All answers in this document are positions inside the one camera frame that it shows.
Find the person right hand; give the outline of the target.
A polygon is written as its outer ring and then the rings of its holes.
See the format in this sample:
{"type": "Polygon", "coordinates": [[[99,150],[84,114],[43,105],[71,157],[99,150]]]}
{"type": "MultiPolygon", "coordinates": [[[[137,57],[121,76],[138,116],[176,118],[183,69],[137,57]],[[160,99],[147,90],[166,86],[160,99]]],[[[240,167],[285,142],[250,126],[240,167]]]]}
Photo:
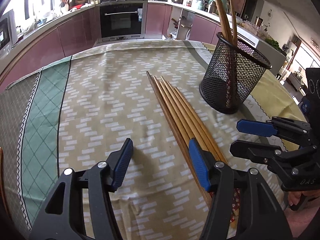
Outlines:
{"type": "Polygon", "coordinates": [[[300,207],[299,203],[304,201],[307,197],[310,197],[311,199],[318,198],[319,190],[289,192],[287,200],[289,202],[290,209],[292,211],[296,211],[300,207]]]}

